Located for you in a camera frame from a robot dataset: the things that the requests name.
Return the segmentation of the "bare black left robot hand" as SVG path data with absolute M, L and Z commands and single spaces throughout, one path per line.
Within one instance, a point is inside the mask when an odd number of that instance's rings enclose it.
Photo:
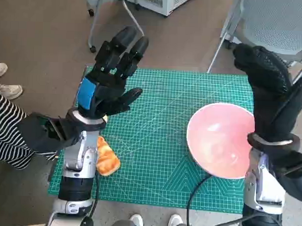
M 142 36 L 131 47 L 135 37 L 136 28 L 127 26 L 110 41 L 102 43 L 94 66 L 82 79 L 76 97 L 83 116 L 98 119 L 125 112 L 141 95 L 141 88 L 125 90 L 127 79 L 138 69 L 149 44 L 149 39 Z

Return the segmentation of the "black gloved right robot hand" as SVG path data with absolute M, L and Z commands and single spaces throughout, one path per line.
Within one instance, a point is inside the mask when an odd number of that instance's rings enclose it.
M 233 55 L 253 92 L 254 132 L 267 142 L 290 140 L 302 110 L 302 78 L 292 83 L 285 62 L 264 47 L 241 43 Z

